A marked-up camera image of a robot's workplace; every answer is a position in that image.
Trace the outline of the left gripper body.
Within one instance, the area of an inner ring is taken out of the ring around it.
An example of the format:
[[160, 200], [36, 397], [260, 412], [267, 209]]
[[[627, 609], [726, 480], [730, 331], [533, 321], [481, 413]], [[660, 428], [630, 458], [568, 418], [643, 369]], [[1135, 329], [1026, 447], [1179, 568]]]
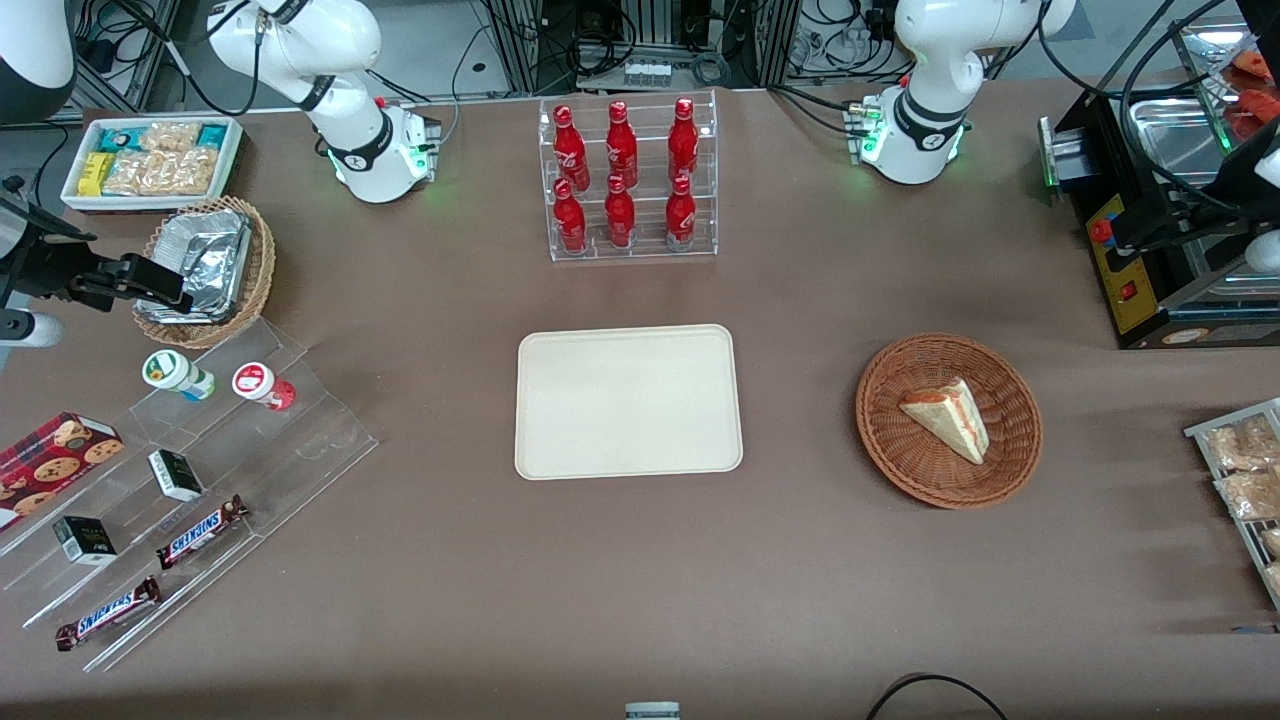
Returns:
[[1152, 254], [1210, 236], [1253, 238], [1277, 228], [1279, 190], [1274, 184], [1228, 190], [1226, 200], [1239, 206], [1236, 211], [1222, 210], [1206, 200], [1193, 200], [1189, 193], [1176, 191], [1170, 184], [1161, 184], [1153, 199], [1164, 210], [1164, 217], [1149, 243]]

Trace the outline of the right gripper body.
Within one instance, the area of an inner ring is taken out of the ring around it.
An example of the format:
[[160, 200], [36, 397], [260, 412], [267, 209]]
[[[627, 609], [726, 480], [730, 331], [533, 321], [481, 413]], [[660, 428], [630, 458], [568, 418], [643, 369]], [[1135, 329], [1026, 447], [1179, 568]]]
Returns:
[[101, 263], [90, 250], [97, 236], [24, 200], [3, 200], [1, 205], [3, 309], [9, 309], [14, 293], [23, 293], [60, 299], [102, 313], [102, 299], [73, 287], [81, 275], [96, 272]]

